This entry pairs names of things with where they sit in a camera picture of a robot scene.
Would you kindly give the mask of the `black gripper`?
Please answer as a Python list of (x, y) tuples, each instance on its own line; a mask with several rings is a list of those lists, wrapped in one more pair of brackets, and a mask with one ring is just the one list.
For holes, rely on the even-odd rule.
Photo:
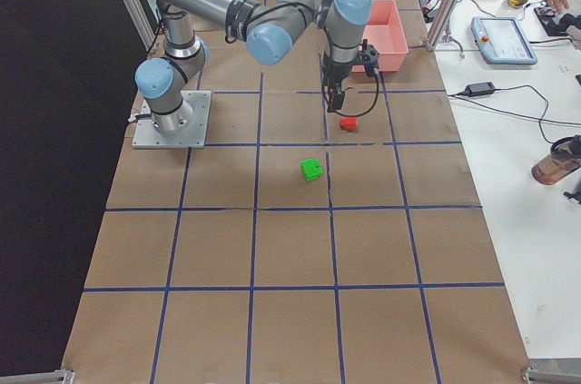
[(350, 75), (352, 68), (363, 68), (365, 75), (373, 78), (379, 74), (379, 51), (364, 41), (356, 48), (340, 48), (331, 44), (323, 53), (322, 81), (326, 84), (327, 111), (336, 113), (342, 107), (345, 92), (342, 82)]

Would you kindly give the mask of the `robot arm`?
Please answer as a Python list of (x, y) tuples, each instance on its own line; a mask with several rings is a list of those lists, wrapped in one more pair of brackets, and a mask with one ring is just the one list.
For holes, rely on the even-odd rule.
[(164, 54), (141, 63), (135, 82), (157, 133), (177, 134), (191, 124), (194, 109), (182, 88), (208, 60), (192, 15), (222, 27), (226, 42), (244, 42), (250, 55), (265, 65), (277, 64), (315, 24), (328, 41), (321, 90), (331, 113), (342, 108), (342, 83), (353, 66), (361, 65), (367, 76), (378, 78), (376, 50), (363, 37), (373, 0), (276, 1), (269, 8), (257, 0), (156, 0), (165, 34)]

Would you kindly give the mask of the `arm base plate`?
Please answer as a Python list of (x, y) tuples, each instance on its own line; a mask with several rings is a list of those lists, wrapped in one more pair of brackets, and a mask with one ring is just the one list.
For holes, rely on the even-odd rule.
[(152, 113), (149, 104), (143, 100), (140, 113), (146, 117), (136, 122), (133, 148), (204, 148), (212, 91), (182, 90), (181, 94), (181, 108), (167, 115)]

